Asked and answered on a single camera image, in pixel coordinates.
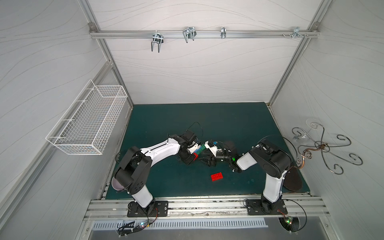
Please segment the long green lego brick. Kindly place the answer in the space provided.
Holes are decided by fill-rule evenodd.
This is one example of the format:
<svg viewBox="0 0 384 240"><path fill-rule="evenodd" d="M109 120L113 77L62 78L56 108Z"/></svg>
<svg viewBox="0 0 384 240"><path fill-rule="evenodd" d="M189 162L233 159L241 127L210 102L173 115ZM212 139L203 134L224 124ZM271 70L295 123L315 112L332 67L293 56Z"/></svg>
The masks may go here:
<svg viewBox="0 0 384 240"><path fill-rule="evenodd" d="M205 149L206 149L206 146L205 145L201 145L202 146L202 150L201 150L201 152L203 152Z"/></svg>

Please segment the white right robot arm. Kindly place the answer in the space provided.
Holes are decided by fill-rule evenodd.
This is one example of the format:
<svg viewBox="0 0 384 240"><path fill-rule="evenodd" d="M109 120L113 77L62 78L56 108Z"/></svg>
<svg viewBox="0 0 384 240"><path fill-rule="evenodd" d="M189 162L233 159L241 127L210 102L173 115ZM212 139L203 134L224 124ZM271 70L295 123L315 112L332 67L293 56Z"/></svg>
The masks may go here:
<svg viewBox="0 0 384 240"><path fill-rule="evenodd" d="M195 160L207 166L215 166L218 161L226 162L237 173L254 165L259 165L266 173L262 200L274 204L282 197L282 187L287 172L294 166L293 158L282 148L273 144L267 137L262 138L245 154L240 155L234 143L208 141L193 152Z"/></svg>

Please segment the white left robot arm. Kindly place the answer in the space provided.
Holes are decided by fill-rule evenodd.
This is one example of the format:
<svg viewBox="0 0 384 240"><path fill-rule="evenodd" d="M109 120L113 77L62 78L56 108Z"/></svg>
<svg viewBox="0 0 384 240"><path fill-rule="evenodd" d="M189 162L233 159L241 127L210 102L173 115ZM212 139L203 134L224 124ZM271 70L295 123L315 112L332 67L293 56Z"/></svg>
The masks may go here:
<svg viewBox="0 0 384 240"><path fill-rule="evenodd" d="M191 131L169 136L165 141L151 147L139 149L133 146L120 160L111 185L114 190L131 195L140 207L150 209L155 204L155 199L146 186L151 168L170 156L178 156L188 164L196 158L194 151L198 147L198 138Z"/></svg>

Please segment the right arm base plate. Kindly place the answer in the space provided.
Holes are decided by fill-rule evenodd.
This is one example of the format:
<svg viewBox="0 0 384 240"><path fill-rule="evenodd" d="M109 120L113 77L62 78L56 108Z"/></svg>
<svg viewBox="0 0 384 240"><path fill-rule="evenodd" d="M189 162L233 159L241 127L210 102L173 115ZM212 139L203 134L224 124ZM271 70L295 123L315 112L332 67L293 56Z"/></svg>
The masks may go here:
<svg viewBox="0 0 384 240"><path fill-rule="evenodd" d="M250 216L277 216L288 214L286 204L283 200L271 203L264 199L245 199L243 204Z"/></svg>

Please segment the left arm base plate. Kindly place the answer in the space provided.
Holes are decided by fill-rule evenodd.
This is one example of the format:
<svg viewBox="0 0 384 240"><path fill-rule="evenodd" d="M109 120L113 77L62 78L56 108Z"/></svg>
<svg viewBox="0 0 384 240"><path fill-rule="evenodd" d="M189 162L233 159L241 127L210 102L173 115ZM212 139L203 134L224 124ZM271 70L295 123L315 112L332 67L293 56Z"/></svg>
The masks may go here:
<svg viewBox="0 0 384 240"><path fill-rule="evenodd" d="M168 215L168 201L152 201L147 207L141 207L137 202L128 204L127 217L166 217Z"/></svg>

